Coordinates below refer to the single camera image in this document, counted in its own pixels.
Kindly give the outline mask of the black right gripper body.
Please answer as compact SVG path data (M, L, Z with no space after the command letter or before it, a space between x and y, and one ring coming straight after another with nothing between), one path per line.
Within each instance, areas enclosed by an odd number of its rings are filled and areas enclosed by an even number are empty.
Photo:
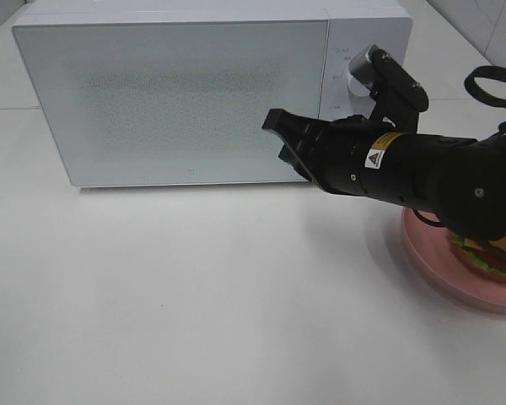
M362 115L320 121L320 133L302 138L300 156L322 190L352 196L416 196L411 134Z

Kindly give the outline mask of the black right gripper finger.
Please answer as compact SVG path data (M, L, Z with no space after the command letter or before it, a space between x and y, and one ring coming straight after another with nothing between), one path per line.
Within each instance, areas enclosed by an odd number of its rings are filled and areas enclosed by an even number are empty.
M285 139L313 138L320 133L320 121L284 109L270 109L261 128Z
M302 138L290 133L279 134L278 137L283 143L278 158L285 164L290 165L306 181L312 182L310 172L304 167L303 159L300 156L300 148L303 143Z

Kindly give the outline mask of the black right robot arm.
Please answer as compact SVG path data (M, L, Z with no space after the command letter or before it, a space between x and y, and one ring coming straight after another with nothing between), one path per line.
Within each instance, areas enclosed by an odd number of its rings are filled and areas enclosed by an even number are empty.
M269 110L281 160L322 191L432 213L475 240L506 235L506 133L484 141L405 132L350 116L322 121Z

